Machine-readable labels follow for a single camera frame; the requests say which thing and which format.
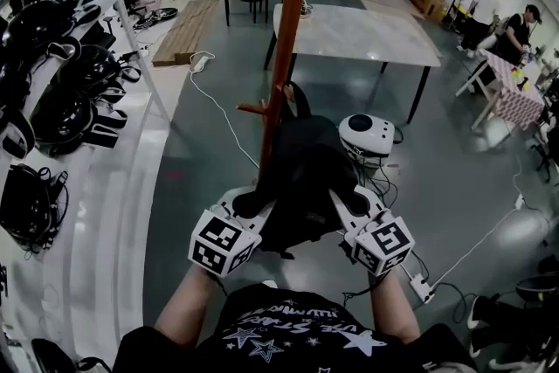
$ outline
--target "pink table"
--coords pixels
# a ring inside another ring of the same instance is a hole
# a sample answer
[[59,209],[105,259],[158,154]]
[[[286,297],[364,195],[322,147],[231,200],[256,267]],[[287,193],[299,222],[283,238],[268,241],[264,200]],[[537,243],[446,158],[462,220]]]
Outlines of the pink table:
[[[480,50],[480,54],[487,59],[486,63],[476,70],[473,76],[456,92],[456,96],[459,96],[468,86],[477,81],[481,91],[489,100],[486,108],[472,125],[472,129],[478,127],[492,110],[503,120],[511,121],[521,129],[526,129],[542,114],[544,108],[542,97],[533,84],[530,84],[528,89],[518,89],[511,77],[514,68],[512,64],[487,50]],[[489,94],[487,87],[480,80],[480,75],[487,66],[491,67],[500,84],[500,88],[493,96]]]

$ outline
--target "wooden pallet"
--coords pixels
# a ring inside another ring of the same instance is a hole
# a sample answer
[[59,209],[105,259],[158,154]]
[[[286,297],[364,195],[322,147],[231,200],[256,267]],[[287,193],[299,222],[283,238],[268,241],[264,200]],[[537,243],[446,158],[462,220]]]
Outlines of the wooden pallet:
[[197,51],[198,41],[220,0],[191,0],[176,19],[152,59],[154,67],[185,66]]

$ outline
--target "checkered tablecloth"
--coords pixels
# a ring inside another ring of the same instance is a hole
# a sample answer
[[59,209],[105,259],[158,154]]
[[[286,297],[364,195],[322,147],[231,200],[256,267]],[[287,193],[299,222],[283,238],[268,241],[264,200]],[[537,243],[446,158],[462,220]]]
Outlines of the checkered tablecloth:
[[500,98],[493,108],[493,113],[503,120],[516,123],[521,129],[526,129],[542,114],[542,97],[532,84],[526,90],[519,90],[511,76],[514,69],[512,64],[487,50],[480,50],[480,54],[487,59],[495,77],[502,85]]

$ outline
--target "star print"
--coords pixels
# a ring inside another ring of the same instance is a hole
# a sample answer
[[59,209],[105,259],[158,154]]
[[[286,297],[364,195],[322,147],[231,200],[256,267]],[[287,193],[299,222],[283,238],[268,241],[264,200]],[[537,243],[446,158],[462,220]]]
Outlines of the star print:
[[242,329],[237,327],[237,333],[235,333],[234,335],[227,335],[226,337],[224,337],[224,339],[237,339],[238,348],[242,349],[243,345],[245,345],[245,342],[248,339],[251,339],[253,337],[262,337],[261,335],[254,334],[255,329],[256,328]]
[[372,355],[373,347],[384,347],[386,345],[384,342],[373,339],[371,337],[373,332],[370,330],[365,330],[359,335],[346,333],[345,331],[341,331],[340,334],[345,335],[349,339],[349,343],[344,346],[345,349],[359,348],[368,357]]
[[316,347],[320,342],[318,342],[318,337],[309,337],[306,343]]
[[256,348],[253,351],[251,351],[249,356],[261,355],[262,358],[267,363],[270,363],[270,359],[272,359],[272,355],[274,353],[283,353],[283,349],[280,349],[273,345],[273,339],[268,342],[258,342],[258,341],[251,341],[251,342],[252,345],[254,345],[254,347]]

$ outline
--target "white robot head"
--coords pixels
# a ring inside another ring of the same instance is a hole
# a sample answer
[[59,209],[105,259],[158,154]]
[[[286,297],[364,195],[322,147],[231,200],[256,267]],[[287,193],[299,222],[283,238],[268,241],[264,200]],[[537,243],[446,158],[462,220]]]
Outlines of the white robot head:
[[394,143],[394,125],[372,115],[357,114],[343,119],[339,127],[343,147],[355,161],[376,166],[378,157],[388,157]]

